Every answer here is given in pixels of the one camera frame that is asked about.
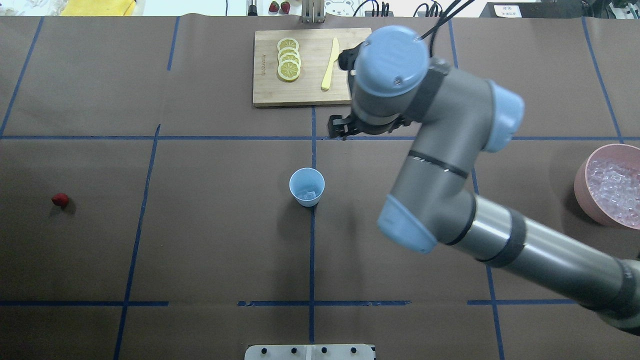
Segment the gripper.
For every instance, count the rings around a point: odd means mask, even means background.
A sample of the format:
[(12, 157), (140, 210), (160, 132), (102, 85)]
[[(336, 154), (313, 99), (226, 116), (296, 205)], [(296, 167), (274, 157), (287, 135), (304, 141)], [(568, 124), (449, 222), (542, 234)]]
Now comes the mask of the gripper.
[(402, 126), (406, 126), (406, 118), (402, 114), (398, 114), (398, 116), (383, 124), (370, 124), (352, 112), (350, 116), (346, 117), (331, 115), (330, 124), (327, 125), (327, 136), (329, 139), (345, 141), (350, 135), (364, 133), (377, 136), (384, 133), (392, 133)]

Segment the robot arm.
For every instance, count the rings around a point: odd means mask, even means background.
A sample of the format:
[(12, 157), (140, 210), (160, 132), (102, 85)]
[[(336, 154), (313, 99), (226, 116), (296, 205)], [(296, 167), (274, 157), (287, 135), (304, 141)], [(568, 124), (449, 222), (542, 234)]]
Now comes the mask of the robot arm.
[(465, 189), (481, 152), (503, 150), (521, 126), (521, 96), (431, 57), (413, 29), (374, 30), (338, 56), (350, 114), (331, 138), (420, 129), (385, 198), (377, 226), (427, 254), (438, 243), (567, 297), (617, 330), (639, 335), (639, 262), (587, 246)]

